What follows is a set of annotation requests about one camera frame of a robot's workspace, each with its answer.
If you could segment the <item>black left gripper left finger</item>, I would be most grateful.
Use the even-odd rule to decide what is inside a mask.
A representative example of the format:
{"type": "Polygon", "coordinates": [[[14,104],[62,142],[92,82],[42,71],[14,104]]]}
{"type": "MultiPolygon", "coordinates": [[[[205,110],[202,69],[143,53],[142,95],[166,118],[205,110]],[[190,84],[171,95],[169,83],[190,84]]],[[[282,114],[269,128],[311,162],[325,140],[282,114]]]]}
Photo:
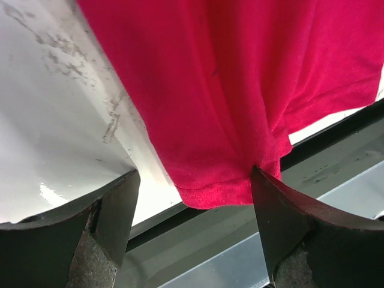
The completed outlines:
{"type": "Polygon", "coordinates": [[[113,287],[139,195],[130,171],[58,208],[1,225],[1,287],[113,287]]]}

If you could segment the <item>crimson red t shirt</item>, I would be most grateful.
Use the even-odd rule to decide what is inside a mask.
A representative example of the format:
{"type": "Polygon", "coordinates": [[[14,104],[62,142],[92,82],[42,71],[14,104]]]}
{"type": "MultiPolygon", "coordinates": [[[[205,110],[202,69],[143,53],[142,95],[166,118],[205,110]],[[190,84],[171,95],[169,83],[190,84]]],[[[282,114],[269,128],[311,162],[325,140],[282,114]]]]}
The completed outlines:
{"type": "Polygon", "coordinates": [[[289,136],[374,103],[382,1],[79,1],[183,203],[252,204],[289,136]]]}

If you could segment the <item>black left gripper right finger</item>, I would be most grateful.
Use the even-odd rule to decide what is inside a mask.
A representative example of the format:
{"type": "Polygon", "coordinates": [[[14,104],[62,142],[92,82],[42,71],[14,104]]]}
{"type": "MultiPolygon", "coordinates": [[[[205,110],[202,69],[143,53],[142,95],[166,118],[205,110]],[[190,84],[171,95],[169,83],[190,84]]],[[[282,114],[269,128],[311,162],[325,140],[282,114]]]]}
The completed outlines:
{"type": "Polygon", "coordinates": [[[383,287],[383,222],[331,207],[253,167],[270,287],[383,287]]]}

